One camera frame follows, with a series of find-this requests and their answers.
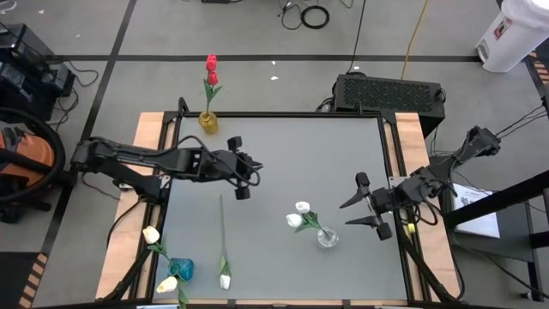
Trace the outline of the white plastic bin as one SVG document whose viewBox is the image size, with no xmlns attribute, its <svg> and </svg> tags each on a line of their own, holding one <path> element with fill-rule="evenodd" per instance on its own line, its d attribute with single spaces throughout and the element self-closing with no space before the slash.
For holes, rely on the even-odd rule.
<svg viewBox="0 0 549 309">
<path fill-rule="evenodd" d="M 549 0 L 503 0 L 475 46 L 482 68 L 506 73 L 549 39 Z"/>
</svg>

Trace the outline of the clear glass vase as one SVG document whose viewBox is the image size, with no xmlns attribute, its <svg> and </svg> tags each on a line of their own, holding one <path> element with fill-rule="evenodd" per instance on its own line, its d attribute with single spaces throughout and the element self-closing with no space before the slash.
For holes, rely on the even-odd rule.
<svg viewBox="0 0 549 309">
<path fill-rule="evenodd" d="M 323 249 L 329 249 L 339 242 L 338 233 L 330 227 L 322 227 L 317 230 L 317 244 Z"/>
</svg>

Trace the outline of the hazard striped floor mat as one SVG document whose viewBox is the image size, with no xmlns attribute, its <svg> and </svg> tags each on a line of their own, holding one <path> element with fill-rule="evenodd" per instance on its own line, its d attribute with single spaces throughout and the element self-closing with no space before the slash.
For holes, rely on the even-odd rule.
<svg viewBox="0 0 549 309">
<path fill-rule="evenodd" d="M 536 51 L 531 51 L 524 63 L 540 95 L 541 105 L 549 113 L 549 67 L 538 58 Z"/>
<path fill-rule="evenodd" d="M 0 252 L 0 309 L 30 309 L 48 256 L 42 252 Z"/>
</svg>

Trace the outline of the white artificial tulip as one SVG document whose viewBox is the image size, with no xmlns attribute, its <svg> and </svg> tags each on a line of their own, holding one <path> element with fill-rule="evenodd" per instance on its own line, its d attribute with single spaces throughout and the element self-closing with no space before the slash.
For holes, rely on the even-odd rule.
<svg viewBox="0 0 549 309">
<path fill-rule="evenodd" d="M 320 224 L 318 214 L 312 211 L 307 213 L 289 214 L 287 215 L 287 224 L 294 228 L 294 232 L 298 233 L 308 228 L 315 228 L 321 231 L 321 235 L 325 239 L 331 239 L 329 232 Z"/>
<path fill-rule="evenodd" d="M 299 224 L 295 228 L 295 232 L 301 232 L 307 228 L 315 228 L 321 231 L 321 235 L 329 239 L 330 235 L 328 231 L 320 224 L 318 220 L 318 214 L 311 210 L 309 203 L 302 201 L 295 204 L 296 210 L 299 214 Z"/>
<path fill-rule="evenodd" d="M 231 287 L 232 272 L 231 272 L 231 267 L 227 258 L 227 251 L 226 251 L 226 227 L 225 227 L 223 196 L 220 196 L 219 202 L 220 202 L 220 231 L 221 231 L 220 288 L 228 291 Z"/>
</svg>

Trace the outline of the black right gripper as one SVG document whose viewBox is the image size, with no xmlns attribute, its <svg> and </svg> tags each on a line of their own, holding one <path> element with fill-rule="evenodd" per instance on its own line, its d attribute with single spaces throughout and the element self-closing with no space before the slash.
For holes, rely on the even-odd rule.
<svg viewBox="0 0 549 309">
<path fill-rule="evenodd" d="M 370 214 L 366 217 L 346 221 L 346 225 L 365 225 L 374 228 L 380 240 L 386 240 L 392 237 L 392 230 L 387 222 L 382 218 L 382 214 L 405 207 L 412 207 L 411 200 L 404 198 L 398 193 L 396 188 L 380 188 L 374 191 L 370 190 L 370 180 L 366 173 L 360 172 L 355 176 L 355 183 L 358 187 L 356 193 L 344 202 L 340 209 L 354 205 L 362 200 L 366 200 Z"/>
</svg>

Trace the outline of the black perforated computer case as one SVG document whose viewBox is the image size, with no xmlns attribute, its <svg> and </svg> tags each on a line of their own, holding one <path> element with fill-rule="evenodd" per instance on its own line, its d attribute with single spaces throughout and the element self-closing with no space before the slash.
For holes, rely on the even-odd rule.
<svg viewBox="0 0 549 309">
<path fill-rule="evenodd" d="M 438 83 L 386 79 L 361 72 L 339 75 L 332 87 L 332 112 L 415 112 L 427 137 L 445 119 L 446 93 Z"/>
</svg>

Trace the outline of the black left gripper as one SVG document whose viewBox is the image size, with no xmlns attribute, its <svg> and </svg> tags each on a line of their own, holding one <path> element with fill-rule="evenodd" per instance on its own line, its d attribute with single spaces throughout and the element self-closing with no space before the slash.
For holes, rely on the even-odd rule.
<svg viewBox="0 0 549 309">
<path fill-rule="evenodd" d="M 237 200 L 250 198 L 250 187 L 253 186 L 251 177 L 254 171 L 261 169 L 262 163 L 254 161 L 246 153 L 240 152 L 243 145 L 241 136 L 234 136 L 227 140 L 228 150 L 209 150 L 196 136 L 192 137 L 200 145 L 200 159 L 196 182 L 214 182 L 225 180 L 235 187 Z"/>
</svg>

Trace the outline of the yellow glass vase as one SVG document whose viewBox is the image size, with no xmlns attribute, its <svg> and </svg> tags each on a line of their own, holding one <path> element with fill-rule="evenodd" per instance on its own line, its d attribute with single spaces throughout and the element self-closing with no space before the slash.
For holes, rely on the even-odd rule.
<svg viewBox="0 0 549 309">
<path fill-rule="evenodd" d="M 214 112 L 203 111 L 198 116 L 198 123 L 208 135 L 214 135 L 219 130 L 219 123 Z"/>
</svg>

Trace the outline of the orange shop vacuum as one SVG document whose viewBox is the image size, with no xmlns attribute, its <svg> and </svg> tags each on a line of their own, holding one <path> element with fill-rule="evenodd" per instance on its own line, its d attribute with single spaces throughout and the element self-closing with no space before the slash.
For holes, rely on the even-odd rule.
<svg viewBox="0 0 549 309">
<path fill-rule="evenodd" d="M 53 167 L 55 160 L 54 151 L 45 139 L 16 127 L 0 130 L 0 150 L 22 155 L 47 167 Z M 7 176 L 8 180 L 21 181 L 25 186 L 30 186 L 45 175 L 46 172 L 35 172 L 0 157 L 0 176 Z"/>
</svg>

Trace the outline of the black metal cart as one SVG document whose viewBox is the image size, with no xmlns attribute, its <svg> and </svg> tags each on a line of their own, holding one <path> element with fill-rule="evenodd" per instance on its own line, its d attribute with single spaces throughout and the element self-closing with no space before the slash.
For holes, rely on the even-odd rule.
<svg viewBox="0 0 549 309">
<path fill-rule="evenodd" d="M 528 266 L 528 289 L 523 298 L 534 301 L 549 300 L 549 292 L 543 291 L 540 279 L 540 261 L 537 250 L 549 248 L 549 230 L 536 233 L 532 222 L 529 200 L 544 199 L 542 211 L 549 222 L 549 170 L 530 179 L 512 185 L 491 195 L 482 191 L 480 200 L 458 207 L 450 198 L 443 203 L 444 222 L 449 230 L 477 221 L 483 216 L 494 215 L 499 236 L 461 232 L 451 243 L 471 251 L 497 255 L 523 261 Z"/>
</svg>

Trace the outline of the wooden table side board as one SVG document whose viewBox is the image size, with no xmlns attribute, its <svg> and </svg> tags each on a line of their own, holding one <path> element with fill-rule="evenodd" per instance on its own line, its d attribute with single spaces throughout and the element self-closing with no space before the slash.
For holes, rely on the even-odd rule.
<svg viewBox="0 0 549 309">
<path fill-rule="evenodd" d="M 397 113 L 395 123 L 385 123 L 384 129 L 394 176 L 407 176 L 429 164 L 417 114 Z M 423 259 L 447 291 L 457 296 L 460 293 L 459 281 L 443 220 L 437 211 L 430 211 L 425 203 L 420 205 L 420 212 L 428 221 L 438 219 L 436 226 L 430 226 L 422 221 L 416 226 L 414 236 L 419 239 Z"/>
<path fill-rule="evenodd" d="M 164 120 L 162 112 L 144 112 L 139 117 L 133 144 L 144 148 L 166 148 L 173 140 L 175 124 Z M 119 223 L 111 233 L 109 245 L 96 290 L 95 299 L 100 300 L 111 293 L 130 270 L 141 252 L 146 251 L 142 230 L 159 222 L 159 205 L 138 203 L 133 191 L 120 195 L 115 218 Z"/>
</svg>

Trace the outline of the peach artificial tulip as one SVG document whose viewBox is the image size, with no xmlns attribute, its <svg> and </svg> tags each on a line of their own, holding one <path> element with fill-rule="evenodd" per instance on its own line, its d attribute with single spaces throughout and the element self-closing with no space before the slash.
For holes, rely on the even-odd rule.
<svg viewBox="0 0 549 309">
<path fill-rule="evenodd" d="M 164 257 L 168 263 L 169 268 L 175 268 L 177 265 L 169 258 L 167 254 L 167 247 L 160 239 L 160 232 L 152 226 L 147 226 L 142 230 L 142 236 L 145 242 L 148 244 L 147 248 L 150 251 L 156 252 Z"/>
<path fill-rule="evenodd" d="M 176 289 L 181 288 L 185 283 L 186 280 L 178 276 L 168 276 L 157 286 L 156 292 L 158 294 L 173 292 Z"/>
</svg>

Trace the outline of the black equipment cases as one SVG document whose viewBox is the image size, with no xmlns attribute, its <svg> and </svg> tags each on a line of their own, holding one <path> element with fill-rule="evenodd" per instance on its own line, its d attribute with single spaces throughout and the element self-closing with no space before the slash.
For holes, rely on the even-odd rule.
<svg viewBox="0 0 549 309">
<path fill-rule="evenodd" d="M 0 22 L 0 107 L 48 121 L 57 99 L 70 96 L 75 74 L 53 63 L 53 51 L 24 23 Z"/>
</svg>

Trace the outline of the blue glass vase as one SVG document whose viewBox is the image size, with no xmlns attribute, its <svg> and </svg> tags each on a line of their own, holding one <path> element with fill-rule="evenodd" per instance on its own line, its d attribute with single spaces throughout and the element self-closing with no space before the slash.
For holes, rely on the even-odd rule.
<svg viewBox="0 0 549 309">
<path fill-rule="evenodd" d="M 171 258 L 168 266 L 167 274 L 176 276 L 186 282 L 190 281 L 194 275 L 195 264 L 189 258 Z"/>
</svg>

